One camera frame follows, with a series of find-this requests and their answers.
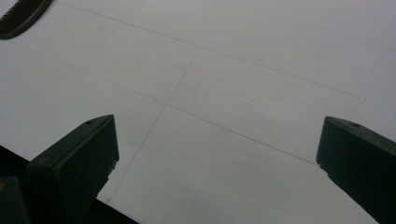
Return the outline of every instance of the black object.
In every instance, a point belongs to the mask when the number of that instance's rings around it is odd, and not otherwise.
[[[119,160],[112,115],[78,126],[29,163],[0,149],[0,176],[13,175],[20,180],[8,177],[0,180],[0,188],[7,187],[7,195],[0,191],[0,202],[6,202],[0,203],[0,223],[29,223],[3,216],[13,212],[33,224],[135,224],[95,200]]]
[[[24,158],[18,156],[17,154],[7,150],[6,148],[0,146],[0,176],[15,176],[22,182],[26,182],[26,171],[25,171],[25,165],[29,161],[25,160]],[[40,195],[36,195],[37,199],[32,200],[33,202],[31,203],[33,207],[37,207],[39,210],[44,210],[44,215],[47,216],[48,214],[46,213],[46,205],[45,203],[41,200],[39,201]],[[5,214],[5,212],[8,209],[8,207],[4,206],[9,206],[9,203],[3,204],[2,202],[3,197],[0,195],[0,223],[1,224],[8,224],[6,222],[2,222],[2,214]],[[43,224],[53,224],[53,221],[40,221],[37,223],[43,223]],[[117,210],[113,209],[112,207],[106,205],[105,203],[102,203],[98,200],[95,200],[93,203],[92,207],[90,208],[90,211],[88,211],[87,216],[84,217],[84,219],[81,222],[82,224],[138,224],[137,222],[129,219],[125,215],[121,214]]]
[[[113,116],[92,119],[26,166],[56,223],[79,223],[119,160]]]
[[[30,224],[30,218],[16,177],[0,177],[0,223]]]
[[[0,19],[0,39],[25,32],[44,14],[52,0],[19,0]]]
[[[396,143],[359,124],[327,117],[317,163],[379,223],[396,223]]]

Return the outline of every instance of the dark tool handle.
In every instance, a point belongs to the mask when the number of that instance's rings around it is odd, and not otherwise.
[[[317,162],[376,221],[396,223],[396,143],[357,123],[327,117]]]
[[[52,0],[19,0],[0,19],[0,39],[10,39],[25,32],[50,6]]]

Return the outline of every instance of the white surface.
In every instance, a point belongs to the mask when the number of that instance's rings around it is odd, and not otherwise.
[[[115,192],[142,224],[375,223],[309,162],[326,115],[396,139],[395,10],[54,1],[0,42],[0,144],[30,160],[115,114],[120,162],[99,199]]]
[[[394,0],[61,1],[396,106]]]
[[[107,200],[163,105],[10,43],[0,52],[0,143],[25,159],[86,120],[115,115],[121,157],[99,197]]]
[[[198,50],[63,4],[12,42],[163,103]]]
[[[362,125],[381,116],[370,127],[396,138],[394,113],[372,113],[356,97],[208,50],[195,58],[169,105],[311,162],[325,116]]]
[[[170,107],[109,204],[142,224],[375,223],[318,167]]]

